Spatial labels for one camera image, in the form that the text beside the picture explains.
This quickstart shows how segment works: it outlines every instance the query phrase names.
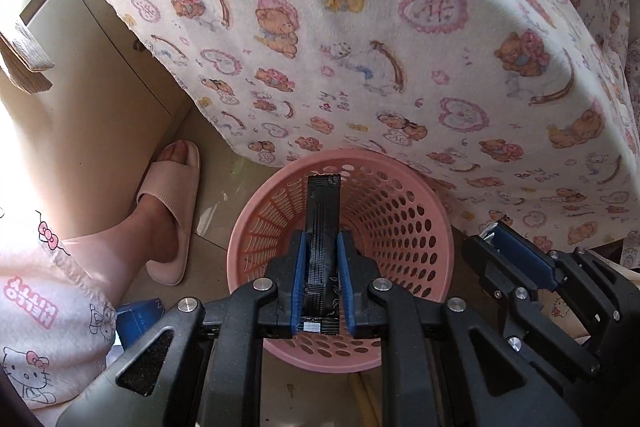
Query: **small white label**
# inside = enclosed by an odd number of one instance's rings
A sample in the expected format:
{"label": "small white label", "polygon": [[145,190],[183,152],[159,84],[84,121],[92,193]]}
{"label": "small white label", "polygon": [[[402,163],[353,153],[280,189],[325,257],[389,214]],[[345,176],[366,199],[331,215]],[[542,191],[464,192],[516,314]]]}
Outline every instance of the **small white label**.
{"label": "small white label", "polygon": [[302,330],[308,331],[309,333],[320,333],[320,323],[319,322],[305,322],[302,324]]}

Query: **person's leg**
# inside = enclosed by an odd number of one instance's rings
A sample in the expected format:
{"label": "person's leg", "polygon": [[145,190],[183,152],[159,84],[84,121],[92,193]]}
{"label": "person's leg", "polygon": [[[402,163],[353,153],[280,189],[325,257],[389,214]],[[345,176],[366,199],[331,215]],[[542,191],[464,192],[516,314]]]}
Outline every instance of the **person's leg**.
{"label": "person's leg", "polygon": [[[187,146],[180,140],[164,149],[156,161],[184,164],[186,157]],[[142,196],[135,211],[112,229],[63,243],[114,307],[147,261],[168,263],[178,249],[172,214],[149,194]]]}

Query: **foot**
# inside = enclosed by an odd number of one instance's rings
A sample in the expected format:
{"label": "foot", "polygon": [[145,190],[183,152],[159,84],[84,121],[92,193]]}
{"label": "foot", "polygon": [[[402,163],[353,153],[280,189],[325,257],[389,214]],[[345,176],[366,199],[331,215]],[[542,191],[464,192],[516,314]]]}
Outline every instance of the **foot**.
{"label": "foot", "polygon": [[[185,165],[187,161],[187,144],[183,140],[167,146],[156,158],[156,161],[170,161]],[[169,263],[178,253],[178,235],[175,230],[175,219],[169,209],[155,196],[142,196],[136,212],[142,212],[145,219],[151,220],[151,242],[153,261]]]}

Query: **blue gripper pad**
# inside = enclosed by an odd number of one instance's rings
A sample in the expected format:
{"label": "blue gripper pad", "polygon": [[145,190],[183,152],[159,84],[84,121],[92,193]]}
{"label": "blue gripper pad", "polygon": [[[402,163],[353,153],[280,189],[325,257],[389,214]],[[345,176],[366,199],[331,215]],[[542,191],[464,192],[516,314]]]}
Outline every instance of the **blue gripper pad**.
{"label": "blue gripper pad", "polygon": [[533,284],[549,291],[556,290],[558,282],[554,277],[554,267],[535,245],[507,227],[495,227],[490,233],[494,234],[494,248],[529,277]]}
{"label": "blue gripper pad", "polygon": [[305,300],[306,243],[306,233],[300,234],[298,260],[296,261],[296,272],[293,278],[293,288],[291,289],[291,333],[293,335],[298,333],[298,325],[302,316],[302,304]]}
{"label": "blue gripper pad", "polygon": [[344,322],[353,336],[356,331],[356,316],[353,303],[353,287],[351,286],[351,274],[347,263],[347,252],[344,247],[342,232],[337,239],[338,277],[340,278],[340,296],[342,297],[342,309],[344,310]]}

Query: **toe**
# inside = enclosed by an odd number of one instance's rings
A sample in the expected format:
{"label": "toe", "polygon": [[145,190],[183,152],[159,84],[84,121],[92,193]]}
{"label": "toe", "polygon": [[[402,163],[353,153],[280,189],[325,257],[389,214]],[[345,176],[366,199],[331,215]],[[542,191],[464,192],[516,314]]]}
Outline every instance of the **toe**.
{"label": "toe", "polygon": [[174,153],[174,149],[175,149],[175,143],[172,143],[171,145],[166,146],[164,149],[162,149],[162,152],[159,153],[158,159],[156,161],[159,161],[159,162],[167,161],[169,158],[171,158],[171,155]]}
{"label": "toe", "polygon": [[174,143],[174,150],[168,160],[183,165],[187,162],[187,143],[184,140]]}

